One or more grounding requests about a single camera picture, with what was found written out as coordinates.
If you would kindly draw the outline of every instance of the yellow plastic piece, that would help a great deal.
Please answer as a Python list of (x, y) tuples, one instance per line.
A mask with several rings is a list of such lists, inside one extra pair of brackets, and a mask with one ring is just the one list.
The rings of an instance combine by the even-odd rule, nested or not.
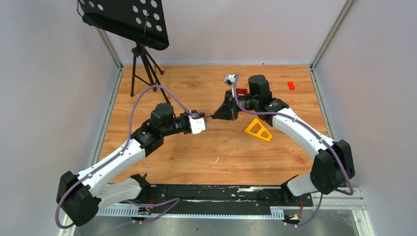
[[(260, 129), (258, 130), (258, 132), (257, 133), (253, 133), (253, 132), (251, 132), (250, 130), (255, 126), (255, 125), (260, 125)], [(268, 137), (263, 137), (262, 136), (262, 133), (264, 133), (264, 132), (266, 132), (267, 134), (268, 134)], [(250, 125), (245, 129), (245, 134), (249, 134), (249, 135), (252, 135), (252, 136), (255, 136), (255, 137), (257, 137), (257, 138), (260, 138), (260, 139), (262, 139), (262, 140), (265, 140), (265, 141), (271, 141), (271, 139), (272, 139), (272, 134), (265, 128), (265, 126), (264, 125), (262, 125), (262, 123), (258, 120), (258, 119), (254, 119), (251, 123), (250, 123)]]

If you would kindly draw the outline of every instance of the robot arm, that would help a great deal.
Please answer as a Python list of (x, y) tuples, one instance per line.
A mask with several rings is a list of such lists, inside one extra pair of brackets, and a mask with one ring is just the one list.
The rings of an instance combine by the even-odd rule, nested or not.
[[(180, 114), (176, 117), (171, 104), (157, 105), (152, 111), (150, 119), (132, 133), (131, 140), (124, 152), (121, 151), (126, 142), (100, 162), (76, 175), (70, 171), (62, 175), (57, 203), (74, 183), (87, 175), (89, 177), (71, 191), (61, 206), (76, 226), (89, 222), (99, 210), (105, 207), (124, 200), (140, 198), (142, 190), (150, 186), (145, 177), (133, 175), (120, 183), (108, 184), (108, 182), (127, 167), (144, 159), (162, 146), (165, 136), (178, 133), (198, 134), (204, 131), (206, 129), (205, 114), (195, 110), (191, 113), (194, 113), (195, 117), (188, 114)], [(97, 169), (118, 153), (120, 156), (93, 175), (90, 174), (92, 170)]]
[[(226, 75), (223, 82), (232, 86), (234, 81), (235, 75)], [(301, 120), (294, 111), (289, 108), (288, 104), (280, 99), (272, 97), (272, 92), (269, 90), (269, 83), (263, 75), (252, 76), (248, 79), (248, 82), (250, 93), (240, 92), (240, 95), (236, 94), (240, 105), (246, 110), (281, 114), (258, 115), (258, 117), (266, 121), (270, 126), (287, 134), (313, 159), (311, 173), (289, 179), (281, 185), (283, 188), (288, 189), (294, 196), (300, 196), (304, 193), (314, 191), (329, 194), (346, 182), (335, 157), (328, 147), (324, 145), (324, 141), (328, 144), (332, 144), (332, 148), (341, 159), (349, 179), (355, 176), (352, 151), (346, 141), (340, 140), (339, 142), (335, 142), (335, 140), (326, 137)], [(231, 89), (226, 91), (223, 104), (211, 118), (235, 120), (238, 118), (239, 111), (241, 111), (241, 109), (236, 104), (233, 90)], [(301, 125), (301, 122), (308, 126), (310, 130)]]

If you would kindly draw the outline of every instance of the wooden floor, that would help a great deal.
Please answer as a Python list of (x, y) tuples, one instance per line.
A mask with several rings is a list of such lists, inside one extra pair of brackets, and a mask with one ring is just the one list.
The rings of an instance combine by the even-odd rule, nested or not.
[[(229, 89), (222, 83), (225, 74), (235, 73), (240, 74), (238, 88), (248, 88), (247, 79), (252, 75), (265, 75), (274, 97), (288, 103), (303, 120), (326, 134), (307, 66), (165, 66), (165, 74), (159, 78), (187, 109), (212, 114)], [(147, 87), (137, 80), (135, 96), (130, 97), (131, 74), (132, 67), (126, 67), (100, 159), (125, 141), (133, 103)], [(137, 74), (145, 77), (141, 66)], [(288, 89), (288, 81), (294, 82), (295, 90)], [(182, 113), (179, 105), (171, 101), (176, 114)], [(161, 102), (164, 99), (160, 91), (145, 94), (135, 110), (132, 131)], [(198, 135), (166, 137), (163, 146), (127, 168), (113, 182), (147, 173), (150, 183), (281, 184), (294, 175), (310, 172), (310, 157), (284, 133), (264, 123), (273, 135), (271, 142), (244, 134), (254, 118), (239, 113), (235, 121), (211, 119), (207, 130)]]

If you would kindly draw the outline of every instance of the red block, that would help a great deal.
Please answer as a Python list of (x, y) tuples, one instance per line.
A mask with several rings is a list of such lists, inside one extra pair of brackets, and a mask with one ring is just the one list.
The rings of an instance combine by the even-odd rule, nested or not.
[(290, 90), (295, 90), (296, 86), (294, 85), (294, 83), (292, 81), (288, 82), (288, 87), (290, 88)]
[(247, 93), (247, 88), (237, 88), (238, 95), (243, 95)]

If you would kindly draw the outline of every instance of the black music stand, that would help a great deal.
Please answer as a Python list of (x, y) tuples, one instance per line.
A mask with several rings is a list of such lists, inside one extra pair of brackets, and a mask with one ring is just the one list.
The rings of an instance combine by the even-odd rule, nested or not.
[[(161, 75), (164, 71), (145, 48), (147, 46), (161, 51), (169, 46), (161, 0), (78, 0), (77, 5), (78, 14), (81, 16), (79, 7), (84, 13), (82, 17), (85, 23), (136, 43), (136, 47), (132, 49), (133, 72), (130, 96), (134, 96), (135, 78), (151, 86), (154, 85), (153, 76), (155, 82), (161, 85), (149, 59)], [(136, 75), (137, 57), (142, 59), (149, 82)], [(164, 90), (161, 89), (161, 92), (166, 102), (170, 103)]]

